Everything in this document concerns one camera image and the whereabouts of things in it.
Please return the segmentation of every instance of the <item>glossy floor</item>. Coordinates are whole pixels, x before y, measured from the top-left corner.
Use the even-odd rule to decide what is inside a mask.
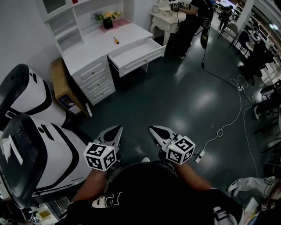
[[[230,43],[224,38],[217,40],[218,35],[211,29],[205,69],[229,82],[240,74],[238,66],[243,56],[236,55],[237,49],[228,48]],[[137,69],[122,78],[113,74],[116,92],[93,106],[93,117],[84,119],[80,128],[95,138],[110,126],[123,125],[120,153],[126,163],[140,162],[144,156],[158,159],[159,149],[148,134],[150,125],[170,127],[188,136],[198,153],[219,128],[237,118],[240,109],[237,89],[201,68],[203,55],[197,36],[184,61],[171,56],[168,49],[164,58],[149,64],[148,73]],[[248,96],[254,92],[250,87],[246,90]],[[256,176],[243,122],[244,110],[250,103],[243,92],[240,95],[238,120],[223,129],[222,137],[207,144],[199,164],[193,162],[195,157],[189,160],[199,174],[222,191],[237,178]],[[261,134],[253,134],[261,126],[253,109],[245,112],[245,125],[252,156],[262,176],[265,157],[260,152],[264,142]]]

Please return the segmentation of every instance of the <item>shoe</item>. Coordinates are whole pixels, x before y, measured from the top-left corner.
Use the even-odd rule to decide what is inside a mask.
[[[257,109],[257,108],[258,108],[258,106],[255,106],[255,108],[254,108],[254,114],[255,114],[256,120],[259,120],[260,113],[259,113],[259,114],[256,113],[256,109]]]
[[[227,192],[232,192],[238,187],[238,180],[234,181],[227,189]]]
[[[150,159],[147,158],[147,157],[145,157],[145,158],[142,159],[141,162],[142,162],[142,163],[149,163],[149,162],[150,162]]]
[[[180,59],[180,60],[184,60],[184,56],[176,56],[176,58]]]

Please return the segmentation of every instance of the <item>white cable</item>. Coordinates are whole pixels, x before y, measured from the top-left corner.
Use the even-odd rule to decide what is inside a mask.
[[[250,86],[252,89],[256,90],[255,88],[253,88],[251,85],[249,85],[249,84],[247,83],[247,81],[245,80],[245,78],[244,78],[243,76],[241,76],[241,77],[243,77],[243,79],[245,80],[245,83],[244,83],[243,85],[240,84],[240,81],[239,81],[239,77],[240,77],[240,76],[241,76],[241,75],[239,75],[238,78],[237,78],[238,81],[235,80],[235,79],[233,79],[233,78],[230,79],[230,82],[231,82],[234,86],[237,87],[237,91],[238,91],[238,94],[239,94],[239,98],[240,98],[240,109],[239,109],[239,114],[237,115],[236,119],[235,119],[232,123],[222,126],[222,127],[217,131],[216,137],[213,138],[213,139],[211,139],[211,140],[209,140],[209,141],[207,141],[207,142],[205,143],[203,150],[205,150],[205,147],[206,147],[206,145],[207,145],[209,142],[215,140],[217,137],[222,137],[222,136],[223,136],[223,128],[224,128],[224,127],[230,126],[230,125],[232,125],[235,121],[238,120],[238,117],[239,117],[239,115],[240,115],[240,113],[241,113],[241,108],[242,108],[241,95],[240,95],[240,92],[239,92],[239,88],[241,88],[241,86],[242,86],[242,87],[244,87],[245,89],[247,89],[247,88]],[[243,91],[244,91],[244,94],[245,94],[246,98],[250,101],[249,97],[248,97],[248,96],[246,95],[246,93],[245,93],[245,90],[243,90]],[[253,161],[254,161],[254,165],[255,165],[255,168],[256,168],[256,177],[258,177],[258,170],[257,170],[257,167],[256,167],[256,162],[255,162],[254,157],[252,156],[252,152],[251,152],[251,148],[250,148],[250,144],[249,144],[249,140],[248,140],[248,136],[247,136],[247,131],[246,131],[246,125],[245,125],[245,113],[246,113],[246,111],[247,111],[248,109],[252,108],[252,103],[251,103],[251,101],[250,101],[250,104],[251,104],[251,106],[250,106],[249,108],[247,108],[247,109],[244,110],[243,121],[244,121],[244,129],[245,129],[245,134],[246,134],[246,139],[247,139],[247,143],[248,143],[248,148],[249,148],[250,156],[251,156],[251,158],[252,158]]]

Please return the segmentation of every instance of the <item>open drawer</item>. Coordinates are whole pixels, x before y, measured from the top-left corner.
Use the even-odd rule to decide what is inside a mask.
[[[146,38],[116,49],[108,58],[122,77],[156,58],[163,57],[165,49],[166,46]]]

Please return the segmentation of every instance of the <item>black pants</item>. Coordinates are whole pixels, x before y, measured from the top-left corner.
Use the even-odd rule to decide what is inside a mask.
[[[225,29],[226,28],[226,26],[227,26],[227,24],[228,24],[228,19],[224,19],[224,18],[221,18],[221,21],[220,21],[220,28],[222,27],[222,25],[223,25],[223,29]]]
[[[184,56],[187,53],[190,43],[196,31],[200,27],[200,20],[196,15],[187,16],[187,19],[180,23],[177,33],[174,53],[176,56]]]
[[[270,99],[267,99],[258,104],[256,113],[260,114],[270,109],[274,109],[281,105],[281,94],[274,92],[270,95]]]

